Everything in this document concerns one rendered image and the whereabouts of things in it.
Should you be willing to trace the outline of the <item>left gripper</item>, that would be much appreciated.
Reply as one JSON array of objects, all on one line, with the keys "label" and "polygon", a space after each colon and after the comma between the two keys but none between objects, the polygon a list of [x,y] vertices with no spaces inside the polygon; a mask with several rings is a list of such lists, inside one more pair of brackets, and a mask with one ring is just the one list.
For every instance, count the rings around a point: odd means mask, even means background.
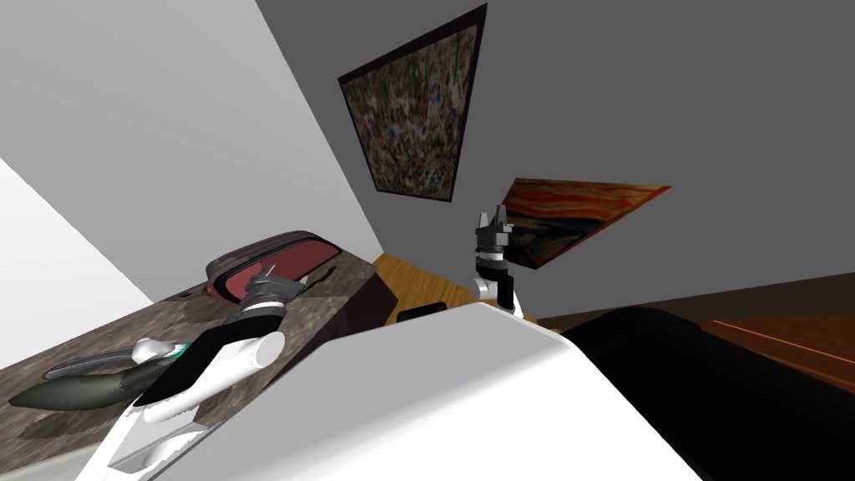
[{"label": "left gripper", "polygon": [[271,264],[266,266],[260,276],[250,279],[245,290],[244,306],[254,306],[263,302],[280,302],[287,305],[306,288],[307,276],[296,281],[271,276],[276,268]]}]

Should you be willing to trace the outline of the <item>grey curved bar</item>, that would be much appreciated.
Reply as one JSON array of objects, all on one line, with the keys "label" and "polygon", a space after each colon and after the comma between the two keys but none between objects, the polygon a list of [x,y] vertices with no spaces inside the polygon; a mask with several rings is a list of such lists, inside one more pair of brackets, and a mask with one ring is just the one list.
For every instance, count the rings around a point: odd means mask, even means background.
[{"label": "grey curved bar", "polygon": [[133,348],[122,347],[120,349],[66,360],[66,362],[61,362],[45,371],[42,379],[47,381],[68,375],[91,372],[109,366],[135,367],[137,365],[138,363],[133,359]]}]

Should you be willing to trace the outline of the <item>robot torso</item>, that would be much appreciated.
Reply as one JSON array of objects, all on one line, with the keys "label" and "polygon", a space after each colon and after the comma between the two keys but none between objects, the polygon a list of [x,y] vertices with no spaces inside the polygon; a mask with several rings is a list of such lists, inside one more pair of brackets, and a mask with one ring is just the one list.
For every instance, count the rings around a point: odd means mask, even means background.
[{"label": "robot torso", "polygon": [[482,303],[324,344],[155,481],[701,481],[565,338]]}]

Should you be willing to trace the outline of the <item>orange red wall picture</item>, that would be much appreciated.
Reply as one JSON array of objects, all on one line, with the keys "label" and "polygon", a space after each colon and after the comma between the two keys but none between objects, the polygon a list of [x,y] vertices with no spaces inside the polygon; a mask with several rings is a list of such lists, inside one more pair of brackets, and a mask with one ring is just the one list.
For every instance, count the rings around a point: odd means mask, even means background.
[{"label": "orange red wall picture", "polygon": [[513,227],[504,259],[538,270],[668,190],[668,185],[516,178],[502,201]]}]

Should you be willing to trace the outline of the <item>dark green pointed shape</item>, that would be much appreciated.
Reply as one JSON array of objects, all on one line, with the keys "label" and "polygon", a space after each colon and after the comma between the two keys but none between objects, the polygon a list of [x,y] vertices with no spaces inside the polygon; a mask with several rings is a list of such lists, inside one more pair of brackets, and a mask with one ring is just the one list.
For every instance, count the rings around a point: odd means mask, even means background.
[{"label": "dark green pointed shape", "polygon": [[169,368],[149,363],[122,372],[67,375],[30,387],[8,400],[16,408],[82,411],[133,401]]}]

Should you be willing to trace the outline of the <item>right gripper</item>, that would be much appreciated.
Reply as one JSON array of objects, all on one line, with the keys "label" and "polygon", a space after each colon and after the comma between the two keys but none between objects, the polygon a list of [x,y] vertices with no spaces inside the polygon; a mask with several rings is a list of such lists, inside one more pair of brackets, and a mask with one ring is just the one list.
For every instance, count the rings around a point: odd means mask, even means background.
[{"label": "right gripper", "polygon": [[498,205],[493,217],[493,225],[489,225],[486,212],[480,213],[476,234],[476,252],[503,252],[509,244],[509,236],[513,226],[508,224],[505,205]]}]

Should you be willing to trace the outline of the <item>white and teal piece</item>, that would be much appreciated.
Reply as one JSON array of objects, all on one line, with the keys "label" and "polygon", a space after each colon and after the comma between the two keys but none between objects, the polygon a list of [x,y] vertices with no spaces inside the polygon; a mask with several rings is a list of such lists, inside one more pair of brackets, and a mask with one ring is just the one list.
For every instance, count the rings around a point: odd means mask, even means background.
[{"label": "white and teal piece", "polygon": [[190,344],[188,342],[165,342],[152,338],[138,340],[132,347],[131,359],[138,365],[177,358]]}]

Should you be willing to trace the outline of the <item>dark red basin grey rim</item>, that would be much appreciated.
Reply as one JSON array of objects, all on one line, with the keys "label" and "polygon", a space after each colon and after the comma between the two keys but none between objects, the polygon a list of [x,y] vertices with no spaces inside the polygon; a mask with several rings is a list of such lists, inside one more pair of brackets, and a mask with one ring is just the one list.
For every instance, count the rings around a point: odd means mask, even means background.
[{"label": "dark red basin grey rim", "polygon": [[341,247],[309,231],[286,232],[216,257],[205,268],[206,289],[215,298],[239,304],[252,277],[271,271],[299,281],[341,253]]}]

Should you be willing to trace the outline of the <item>speckled dark-framed wall picture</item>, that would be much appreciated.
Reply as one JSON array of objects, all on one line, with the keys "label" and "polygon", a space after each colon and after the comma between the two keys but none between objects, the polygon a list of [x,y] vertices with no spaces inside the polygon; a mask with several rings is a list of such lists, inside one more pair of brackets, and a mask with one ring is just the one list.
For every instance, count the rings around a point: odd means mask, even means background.
[{"label": "speckled dark-framed wall picture", "polygon": [[339,78],[373,187],[453,198],[488,6]]}]

